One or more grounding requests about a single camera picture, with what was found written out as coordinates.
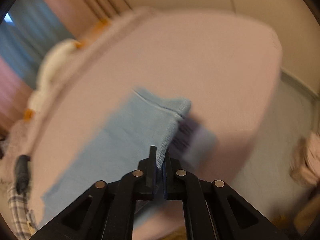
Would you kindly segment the light blue denim pants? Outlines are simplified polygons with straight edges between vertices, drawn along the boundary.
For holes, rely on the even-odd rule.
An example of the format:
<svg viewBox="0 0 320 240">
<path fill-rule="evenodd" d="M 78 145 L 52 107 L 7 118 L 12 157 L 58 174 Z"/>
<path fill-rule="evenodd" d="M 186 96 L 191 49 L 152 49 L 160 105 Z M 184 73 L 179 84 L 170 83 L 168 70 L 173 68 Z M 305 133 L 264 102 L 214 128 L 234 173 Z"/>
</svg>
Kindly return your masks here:
<svg viewBox="0 0 320 240">
<path fill-rule="evenodd" d="M 216 136 L 190 116 L 191 101 L 164 99 L 144 88 L 134 90 L 43 195 L 44 226 L 96 181 L 120 180 L 157 148 L 161 168 L 167 153 L 193 172 L 214 148 Z"/>
</svg>

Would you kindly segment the plaid pillow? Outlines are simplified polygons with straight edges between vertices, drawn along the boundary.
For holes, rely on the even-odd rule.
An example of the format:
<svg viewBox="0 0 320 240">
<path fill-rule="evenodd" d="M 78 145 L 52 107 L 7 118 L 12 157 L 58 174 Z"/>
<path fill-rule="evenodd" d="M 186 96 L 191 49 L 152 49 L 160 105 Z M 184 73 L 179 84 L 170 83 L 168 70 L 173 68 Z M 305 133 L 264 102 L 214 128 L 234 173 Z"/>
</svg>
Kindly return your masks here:
<svg viewBox="0 0 320 240">
<path fill-rule="evenodd" d="M 15 184 L 10 184 L 7 189 L 7 202 L 14 235 L 17 239 L 29 240 L 37 231 L 37 226 L 33 212 L 29 210 L 28 194 L 18 194 Z"/>
</svg>

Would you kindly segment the folded dark denim jeans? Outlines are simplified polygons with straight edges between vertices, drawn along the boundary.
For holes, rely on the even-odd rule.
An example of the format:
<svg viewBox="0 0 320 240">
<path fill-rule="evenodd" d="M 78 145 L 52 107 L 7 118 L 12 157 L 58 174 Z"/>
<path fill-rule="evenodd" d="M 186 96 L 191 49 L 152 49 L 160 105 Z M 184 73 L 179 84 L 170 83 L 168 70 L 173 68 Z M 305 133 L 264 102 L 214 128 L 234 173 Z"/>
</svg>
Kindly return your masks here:
<svg viewBox="0 0 320 240">
<path fill-rule="evenodd" d="M 20 155 L 15 165 L 15 188 L 18 194 L 23 194 L 29 186 L 29 162 L 28 155 Z"/>
</svg>

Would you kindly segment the pink duvet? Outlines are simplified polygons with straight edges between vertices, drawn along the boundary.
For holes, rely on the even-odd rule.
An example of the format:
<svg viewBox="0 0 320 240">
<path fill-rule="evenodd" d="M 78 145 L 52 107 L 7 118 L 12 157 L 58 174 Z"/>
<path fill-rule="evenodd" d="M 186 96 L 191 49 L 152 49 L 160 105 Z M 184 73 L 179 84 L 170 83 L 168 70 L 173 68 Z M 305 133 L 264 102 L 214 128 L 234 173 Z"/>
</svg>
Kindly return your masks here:
<svg viewBox="0 0 320 240">
<path fill-rule="evenodd" d="M 106 52 L 110 46 L 114 46 L 130 31 L 157 14 L 158 11 L 155 9 L 139 8 L 117 16 L 94 42 L 69 58 L 59 72 L 57 82 L 53 84 L 40 112 L 36 113 L 29 122 L 24 121 L 22 116 L 9 129 L 7 146 L 1 159 L 1 183 L 10 184 L 14 181 L 14 168 L 18 157 L 23 154 L 32 154 L 50 109 L 56 106 L 57 98 L 66 91 L 76 76 L 90 67 L 94 60 L 98 59 L 99 55 Z"/>
</svg>

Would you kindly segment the pink bed sheet mattress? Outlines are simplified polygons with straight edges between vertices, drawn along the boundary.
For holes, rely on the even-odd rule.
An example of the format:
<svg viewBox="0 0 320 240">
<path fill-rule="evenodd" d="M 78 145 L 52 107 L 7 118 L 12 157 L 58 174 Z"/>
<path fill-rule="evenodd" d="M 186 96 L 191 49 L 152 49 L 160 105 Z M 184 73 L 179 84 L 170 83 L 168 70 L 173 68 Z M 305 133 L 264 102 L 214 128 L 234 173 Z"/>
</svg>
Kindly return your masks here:
<svg viewBox="0 0 320 240">
<path fill-rule="evenodd" d="M 100 54 L 50 109 L 30 155 L 37 232 L 43 195 L 138 88 L 191 101 L 190 116 L 216 136 L 195 173 L 231 182 L 253 148 L 281 58 L 279 38 L 263 22 L 215 10 L 158 11 Z"/>
</svg>

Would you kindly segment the white goose plush toy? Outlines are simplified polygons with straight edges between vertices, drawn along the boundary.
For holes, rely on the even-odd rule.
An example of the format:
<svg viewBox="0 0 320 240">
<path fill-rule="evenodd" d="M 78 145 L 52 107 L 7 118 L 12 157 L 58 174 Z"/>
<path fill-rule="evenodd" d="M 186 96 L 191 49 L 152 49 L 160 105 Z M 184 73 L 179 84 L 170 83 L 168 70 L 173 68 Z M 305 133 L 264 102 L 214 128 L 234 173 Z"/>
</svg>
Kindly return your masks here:
<svg viewBox="0 0 320 240">
<path fill-rule="evenodd" d="M 109 25 L 111 25 L 111 20 L 103 18 L 81 39 L 65 39 L 48 51 L 40 64 L 36 78 L 36 89 L 28 99 L 23 116 L 24 121 L 29 122 L 36 113 L 40 112 L 53 84 L 57 82 L 59 72 L 69 58 L 94 42 Z"/>
</svg>

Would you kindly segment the pink and blue curtain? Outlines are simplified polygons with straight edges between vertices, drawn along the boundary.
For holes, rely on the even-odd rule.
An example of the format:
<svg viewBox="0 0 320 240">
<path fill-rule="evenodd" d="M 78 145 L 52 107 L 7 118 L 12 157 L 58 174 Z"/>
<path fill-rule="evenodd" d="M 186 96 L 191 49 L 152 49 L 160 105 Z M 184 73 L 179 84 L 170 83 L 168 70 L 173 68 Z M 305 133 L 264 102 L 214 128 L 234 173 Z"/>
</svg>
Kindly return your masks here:
<svg viewBox="0 0 320 240">
<path fill-rule="evenodd" d="M 1 0 L 1 133 L 22 117 L 50 48 L 128 9 L 125 0 Z"/>
</svg>

